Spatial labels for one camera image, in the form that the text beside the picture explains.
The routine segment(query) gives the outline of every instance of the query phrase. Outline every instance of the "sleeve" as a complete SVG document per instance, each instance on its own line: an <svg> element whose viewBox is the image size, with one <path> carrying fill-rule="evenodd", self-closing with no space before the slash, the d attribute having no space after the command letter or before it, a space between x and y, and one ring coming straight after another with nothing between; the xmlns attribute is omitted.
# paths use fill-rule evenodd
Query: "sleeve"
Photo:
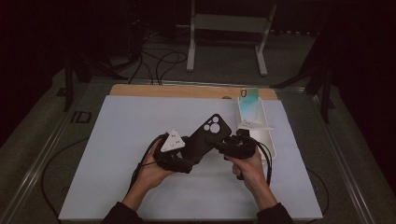
<svg viewBox="0 0 396 224"><path fill-rule="evenodd" d="M272 208L261 210L257 214L258 224L290 224L293 223L288 211L278 203Z"/></svg>
<svg viewBox="0 0 396 224"><path fill-rule="evenodd" d="M102 224L141 224L143 219L123 203L116 203L102 220Z"/></svg>

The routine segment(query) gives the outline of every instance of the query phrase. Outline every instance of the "white metal frame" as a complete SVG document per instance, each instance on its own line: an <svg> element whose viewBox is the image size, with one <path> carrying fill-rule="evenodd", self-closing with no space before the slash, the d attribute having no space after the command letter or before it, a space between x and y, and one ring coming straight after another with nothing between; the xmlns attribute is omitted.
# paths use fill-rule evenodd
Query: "white metal frame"
<svg viewBox="0 0 396 224"><path fill-rule="evenodd" d="M220 31L238 31L262 34L262 42L256 46L257 62L260 68L260 75L267 76L267 67L265 66L262 51L270 32L272 20L276 11L276 5L272 5L271 11L266 18L257 17L236 17L223 15L208 15L195 13L195 0L191 0L191 26L190 26L190 47L187 60L187 71L194 70L195 59L195 30L220 30Z"/></svg>

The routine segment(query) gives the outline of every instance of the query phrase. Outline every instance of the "white board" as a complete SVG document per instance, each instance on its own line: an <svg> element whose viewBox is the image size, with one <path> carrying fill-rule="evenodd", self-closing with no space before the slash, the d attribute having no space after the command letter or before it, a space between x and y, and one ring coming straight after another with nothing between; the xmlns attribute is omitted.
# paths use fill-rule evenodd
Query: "white board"
<svg viewBox="0 0 396 224"><path fill-rule="evenodd" d="M321 218L318 201L280 101L263 101L276 159L271 189L292 218ZM107 96L68 191L60 219L104 218L121 201L151 141L176 129L190 136L213 114L236 131L235 100ZM215 149L190 174L173 174L152 189L138 214L145 220L247 220L257 205L232 164Z"/></svg>

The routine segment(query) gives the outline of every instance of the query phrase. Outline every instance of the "white triangular piece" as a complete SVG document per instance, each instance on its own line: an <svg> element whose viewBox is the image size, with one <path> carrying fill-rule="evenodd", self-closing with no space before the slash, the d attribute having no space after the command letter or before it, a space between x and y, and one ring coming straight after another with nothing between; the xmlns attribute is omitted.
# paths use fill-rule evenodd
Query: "white triangular piece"
<svg viewBox="0 0 396 224"><path fill-rule="evenodd" d="M241 123L238 123L238 129L246 129L246 130L273 130L273 127L266 126L265 124L255 123L247 120L243 120Z"/></svg>
<svg viewBox="0 0 396 224"><path fill-rule="evenodd" d="M180 134L176 130L172 130L169 133L168 138L166 138L165 143L163 143L163 147L161 147L161 152L172 151L181 147L184 147L185 143L180 137Z"/></svg>

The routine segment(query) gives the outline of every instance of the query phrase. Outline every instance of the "dark background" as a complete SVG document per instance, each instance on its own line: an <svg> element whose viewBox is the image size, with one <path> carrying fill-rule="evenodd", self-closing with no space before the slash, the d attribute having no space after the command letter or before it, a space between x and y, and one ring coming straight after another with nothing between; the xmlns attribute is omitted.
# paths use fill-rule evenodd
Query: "dark background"
<svg viewBox="0 0 396 224"><path fill-rule="evenodd" d="M252 1L197 1L197 10L229 15L261 16L269 5ZM66 52L82 51L108 63L110 55L128 57L128 41L138 50L138 26L176 36L176 24L189 24L190 1L11 1L0 13L0 103L3 145L64 67ZM393 191L396 190L396 3L390 1L292 1L279 4L272 29L317 35L305 66L323 55L337 86L358 123Z"/></svg>

